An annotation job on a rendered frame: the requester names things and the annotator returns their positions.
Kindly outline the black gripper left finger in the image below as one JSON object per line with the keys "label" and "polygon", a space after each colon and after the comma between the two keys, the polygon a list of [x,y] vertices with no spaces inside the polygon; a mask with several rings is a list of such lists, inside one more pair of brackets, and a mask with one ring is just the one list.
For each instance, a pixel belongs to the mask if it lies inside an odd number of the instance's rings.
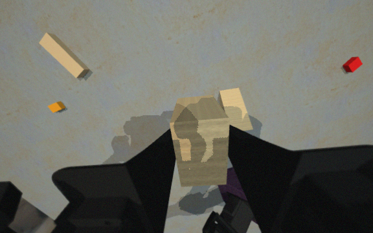
{"label": "black gripper left finger", "polygon": [[147,233],[164,233],[175,167],[169,129],[128,162],[73,166],[55,171],[52,182],[68,200],[128,197]]}

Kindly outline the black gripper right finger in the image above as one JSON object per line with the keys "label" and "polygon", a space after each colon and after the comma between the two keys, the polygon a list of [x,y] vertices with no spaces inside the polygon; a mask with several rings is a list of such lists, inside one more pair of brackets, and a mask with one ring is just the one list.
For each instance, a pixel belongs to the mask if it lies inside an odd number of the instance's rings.
{"label": "black gripper right finger", "polygon": [[288,150],[229,125],[229,159],[262,233],[281,224],[308,173],[373,168],[373,145]]}

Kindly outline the small red block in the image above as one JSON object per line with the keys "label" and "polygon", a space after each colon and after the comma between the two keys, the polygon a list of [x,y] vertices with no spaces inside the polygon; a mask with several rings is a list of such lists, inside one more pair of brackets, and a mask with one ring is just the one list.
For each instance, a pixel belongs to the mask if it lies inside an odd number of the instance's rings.
{"label": "small red block", "polygon": [[354,72],[362,65],[361,60],[359,57],[351,57],[344,65],[346,72]]}

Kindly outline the orange block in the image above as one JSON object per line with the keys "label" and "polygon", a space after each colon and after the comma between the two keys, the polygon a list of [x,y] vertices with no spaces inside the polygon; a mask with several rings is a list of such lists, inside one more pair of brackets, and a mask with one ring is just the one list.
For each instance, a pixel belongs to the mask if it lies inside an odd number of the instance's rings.
{"label": "orange block", "polygon": [[65,108],[65,106],[62,104],[61,101],[59,101],[59,102],[55,102],[55,103],[49,105],[49,109],[50,109],[53,113],[54,113],[54,112],[57,112],[57,111],[59,111],[59,110],[61,110],[61,109],[63,109],[63,108]]}

